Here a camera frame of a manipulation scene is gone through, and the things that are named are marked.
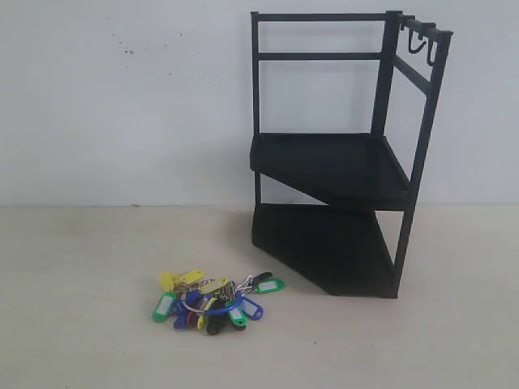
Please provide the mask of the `bunch of colourful key tags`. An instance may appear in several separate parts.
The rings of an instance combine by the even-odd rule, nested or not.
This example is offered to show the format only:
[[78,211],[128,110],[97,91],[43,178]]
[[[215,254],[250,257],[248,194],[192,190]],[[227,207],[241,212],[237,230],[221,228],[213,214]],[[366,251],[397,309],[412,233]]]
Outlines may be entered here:
[[249,275],[239,282],[213,279],[194,269],[180,275],[162,272],[159,285],[162,294],[152,312],[153,322],[171,320],[176,330],[194,328],[216,336],[227,327],[244,331],[249,321],[262,319],[264,308],[251,295],[279,292],[285,281],[271,272]]

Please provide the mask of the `black metal corner shelf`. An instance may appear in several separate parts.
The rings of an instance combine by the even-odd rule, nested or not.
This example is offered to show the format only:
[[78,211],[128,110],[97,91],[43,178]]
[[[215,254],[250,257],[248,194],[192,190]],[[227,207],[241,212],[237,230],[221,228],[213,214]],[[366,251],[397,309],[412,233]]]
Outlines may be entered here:
[[[296,53],[260,49],[266,22],[381,22],[373,52]],[[408,29],[426,42],[408,52]],[[435,111],[452,33],[401,11],[383,13],[251,13],[255,176],[252,243],[326,293],[395,299],[401,284]],[[427,65],[427,40],[437,44]],[[263,62],[376,61],[371,129],[364,133],[268,133],[260,127]],[[386,135],[392,77],[405,76],[425,96],[412,169],[406,172]]]

